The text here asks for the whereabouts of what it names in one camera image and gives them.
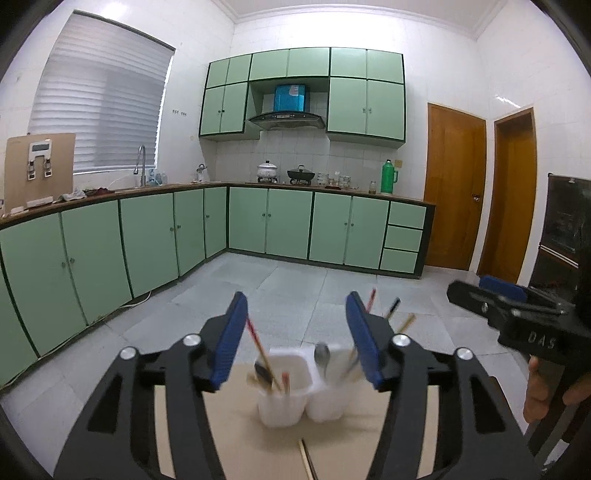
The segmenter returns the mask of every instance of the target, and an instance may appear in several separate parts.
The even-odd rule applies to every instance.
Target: human hand
[[[530,359],[530,377],[527,381],[527,393],[525,394],[525,404],[523,408],[523,417],[527,423],[536,420],[542,420],[550,408],[550,389],[544,377],[540,375],[538,369],[540,360],[532,356]],[[566,406],[575,405],[591,397],[591,372],[584,374],[579,380],[570,387],[563,395],[562,401]]]

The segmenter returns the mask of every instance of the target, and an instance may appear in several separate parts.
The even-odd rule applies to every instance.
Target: appliance
[[[249,118],[263,130],[309,128],[323,130],[324,119],[307,112],[309,92],[305,85],[279,85],[275,88],[274,111]]]

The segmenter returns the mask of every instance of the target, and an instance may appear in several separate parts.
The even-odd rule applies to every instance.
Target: green thermos
[[[392,193],[394,191],[394,184],[398,181],[398,172],[395,170],[394,165],[390,160],[386,160],[386,163],[382,167],[382,186],[380,187],[381,193]]]

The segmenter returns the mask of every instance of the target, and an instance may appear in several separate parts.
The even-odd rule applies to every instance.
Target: window blind
[[[30,133],[75,133],[75,173],[133,168],[142,144],[153,168],[173,53],[111,22],[72,14],[43,70]]]

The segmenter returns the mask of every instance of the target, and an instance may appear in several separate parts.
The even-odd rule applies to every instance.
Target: blue gripper pad
[[[347,315],[347,324],[349,325],[353,342],[357,348],[357,353],[359,355],[359,360],[361,362],[361,367],[363,369],[363,373],[365,374],[365,378],[367,378],[367,380],[377,390],[384,381],[384,376],[382,375],[379,366],[380,348],[376,342],[376,339],[373,337],[372,332],[370,331],[368,320],[371,321],[372,318],[376,318],[376,320],[379,321],[379,318],[368,314],[365,311],[365,306],[363,305],[363,302],[359,298],[359,294],[356,291],[351,292],[347,296],[345,311]],[[389,331],[392,332],[388,321],[383,318],[381,318],[381,320],[385,323],[387,328],[389,328]],[[386,335],[387,341],[393,336],[389,333]]]
[[[212,373],[209,381],[215,387],[219,387],[228,380],[230,369],[234,363],[236,350],[242,338],[242,332],[248,318],[248,301],[241,292],[236,292],[226,314],[224,315],[226,326],[219,337],[214,350]]]

